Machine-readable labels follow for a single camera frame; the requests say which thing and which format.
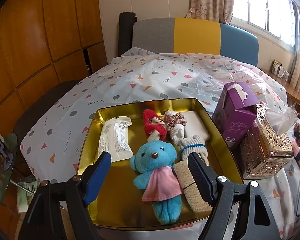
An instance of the pink dress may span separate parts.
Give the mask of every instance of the pink dress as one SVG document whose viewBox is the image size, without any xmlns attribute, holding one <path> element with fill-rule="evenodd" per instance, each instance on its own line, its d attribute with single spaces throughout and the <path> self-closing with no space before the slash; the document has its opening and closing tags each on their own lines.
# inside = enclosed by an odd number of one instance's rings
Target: pink dress
<svg viewBox="0 0 300 240">
<path fill-rule="evenodd" d="M 162 201 L 182 194 L 182 188 L 170 166 L 153 170 L 142 201 Z"/>
</svg>

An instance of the white plastic packet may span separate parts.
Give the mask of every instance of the white plastic packet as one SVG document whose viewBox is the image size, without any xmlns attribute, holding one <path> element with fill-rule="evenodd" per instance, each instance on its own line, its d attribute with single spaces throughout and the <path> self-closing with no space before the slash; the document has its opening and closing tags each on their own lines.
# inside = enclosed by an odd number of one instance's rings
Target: white plastic packet
<svg viewBox="0 0 300 240">
<path fill-rule="evenodd" d="M 106 121 L 102 127 L 98 157 L 102 152 L 108 152 L 111 155 L 111 162 L 130 159 L 133 156 L 128 145 L 128 126 L 131 120 L 127 116 L 119 116 Z"/>
<path fill-rule="evenodd" d="M 278 136 L 283 135 L 298 120 L 298 116 L 291 107 L 288 107 L 287 111 L 283 114 L 267 109 L 265 116 L 271 128 Z"/>
</svg>

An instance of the purple box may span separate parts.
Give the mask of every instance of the purple box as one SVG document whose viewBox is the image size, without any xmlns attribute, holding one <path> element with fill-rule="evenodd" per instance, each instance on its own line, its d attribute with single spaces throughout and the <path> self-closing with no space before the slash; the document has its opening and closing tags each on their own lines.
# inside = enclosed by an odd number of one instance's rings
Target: purple box
<svg viewBox="0 0 300 240">
<path fill-rule="evenodd" d="M 248 94 L 243 101 L 235 88 L 227 90 L 235 83 Z M 257 117 L 256 104 L 259 100 L 245 82 L 230 82 L 223 87 L 212 120 L 229 148 L 237 146 L 253 124 Z"/>
</svg>

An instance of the window sill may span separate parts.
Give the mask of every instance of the window sill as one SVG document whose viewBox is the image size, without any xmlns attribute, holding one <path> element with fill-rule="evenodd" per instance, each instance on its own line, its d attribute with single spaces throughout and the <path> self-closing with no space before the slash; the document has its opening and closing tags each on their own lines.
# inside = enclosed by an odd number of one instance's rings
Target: window sill
<svg viewBox="0 0 300 240">
<path fill-rule="evenodd" d="M 262 38 L 278 45 L 280 48 L 282 48 L 286 52 L 290 53 L 291 55 L 294 55 L 294 47 L 286 44 L 285 42 L 283 42 L 282 40 L 280 40 L 279 38 L 272 35 L 270 32 L 268 32 L 266 30 L 263 30 L 257 26 L 248 24 L 246 21 L 238 19 L 236 17 L 232 18 L 230 25 L 238 27 L 240 29 L 243 29 L 252 34 L 261 36 Z"/>
</svg>

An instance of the gold tray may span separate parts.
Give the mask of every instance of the gold tray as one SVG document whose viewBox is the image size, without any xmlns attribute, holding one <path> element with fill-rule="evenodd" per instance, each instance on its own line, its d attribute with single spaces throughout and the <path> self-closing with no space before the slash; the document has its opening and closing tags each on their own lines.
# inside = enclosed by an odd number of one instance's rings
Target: gold tray
<svg viewBox="0 0 300 240">
<path fill-rule="evenodd" d="M 153 109 L 158 116 L 167 110 L 178 112 L 196 111 L 210 134 L 206 142 L 208 160 L 218 175 L 225 175 L 232 182 L 243 183 L 234 158 L 223 140 L 218 129 L 200 102 L 195 98 L 156 100 L 99 109 L 89 128 L 81 157 L 78 174 L 82 174 L 88 165 L 96 162 L 99 138 L 103 122 L 117 116 L 129 116 L 132 125 L 128 127 L 128 143 L 134 153 L 145 143 L 146 134 L 143 130 L 143 110 Z M 129 160 L 111 164 L 97 199 L 88 207 L 89 214 L 96 226 L 117 230 L 148 231 L 161 230 L 192 223 L 208 217 L 210 212 L 195 215 L 182 195 L 182 209 L 179 220 L 170 225 L 161 225 L 156 219 L 152 205 L 141 201 L 143 190 L 137 189 L 132 180 L 138 172 L 130 168 Z"/>
</svg>

